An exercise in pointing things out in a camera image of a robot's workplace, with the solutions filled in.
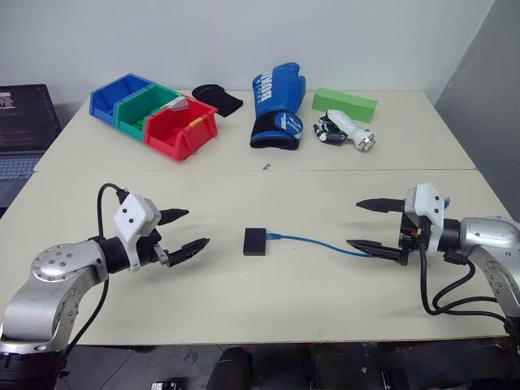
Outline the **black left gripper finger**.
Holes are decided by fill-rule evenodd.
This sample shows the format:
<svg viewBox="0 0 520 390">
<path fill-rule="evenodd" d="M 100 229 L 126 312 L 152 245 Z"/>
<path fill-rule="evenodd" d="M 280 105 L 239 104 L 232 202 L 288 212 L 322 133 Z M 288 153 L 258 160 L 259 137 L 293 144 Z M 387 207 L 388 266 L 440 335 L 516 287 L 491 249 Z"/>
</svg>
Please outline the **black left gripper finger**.
<svg viewBox="0 0 520 390">
<path fill-rule="evenodd" d="M 165 265 L 167 267 L 173 267 L 189 260 L 190 258 L 193 258 L 195 255 L 201 252 L 209 242 L 209 238 L 203 237 L 183 245 L 180 249 L 167 255 L 167 261 L 165 262 Z"/>
<path fill-rule="evenodd" d="M 166 209 L 161 210 L 160 215 L 161 219 L 158 222 L 159 226 L 172 223 L 177 219 L 180 219 L 189 213 L 188 210 L 185 209 Z"/>
</svg>

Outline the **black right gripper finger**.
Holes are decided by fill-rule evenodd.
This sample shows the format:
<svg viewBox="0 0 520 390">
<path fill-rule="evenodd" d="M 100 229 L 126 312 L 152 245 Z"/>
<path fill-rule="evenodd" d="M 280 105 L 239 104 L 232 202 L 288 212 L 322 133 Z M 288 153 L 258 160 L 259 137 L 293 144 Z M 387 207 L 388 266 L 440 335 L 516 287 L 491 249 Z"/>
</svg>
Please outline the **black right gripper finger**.
<svg viewBox="0 0 520 390">
<path fill-rule="evenodd" d="M 364 254 L 401 263 L 400 249 L 387 247 L 372 240 L 347 240 L 346 242 Z"/>
<path fill-rule="evenodd" d="M 404 199 L 372 198 L 356 203 L 357 207 L 379 213 L 400 212 L 405 209 Z"/>
</svg>

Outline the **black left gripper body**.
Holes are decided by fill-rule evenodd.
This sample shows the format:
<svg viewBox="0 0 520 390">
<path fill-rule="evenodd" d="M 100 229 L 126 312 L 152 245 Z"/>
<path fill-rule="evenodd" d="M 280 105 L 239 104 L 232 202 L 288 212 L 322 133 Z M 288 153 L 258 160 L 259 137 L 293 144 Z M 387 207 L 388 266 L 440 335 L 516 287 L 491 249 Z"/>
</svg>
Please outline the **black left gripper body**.
<svg viewBox="0 0 520 390">
<path fill-rule="evenodd" d="M 166 265 L 169 257 L 165 249 L 160 245 L 162 237 L 154 229 L 148 236 L 142 236 L 136 243 L 137 255 L 141 267 L 150 263 L 159 262 Z"/>
</svg>

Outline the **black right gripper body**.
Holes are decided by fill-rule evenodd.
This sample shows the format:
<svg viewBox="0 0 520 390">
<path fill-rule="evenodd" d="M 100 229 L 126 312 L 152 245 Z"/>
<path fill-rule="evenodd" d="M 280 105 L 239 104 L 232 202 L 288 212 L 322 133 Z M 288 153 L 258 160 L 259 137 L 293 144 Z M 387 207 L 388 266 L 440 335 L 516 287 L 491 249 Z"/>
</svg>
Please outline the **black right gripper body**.
<svg viewBox="0 0 520 390">
<path fill-rule="evenodd" d="M 408 265 L 408 257 L 411 252 L 419 250 L 423 244 L 427 248 L 431 238 L 431 221 L 426 216 L 412 217 L 403 214 L 401 216 L 401 226 L 399 235 L 399 263 L 402 266 Z"/>
</svg>

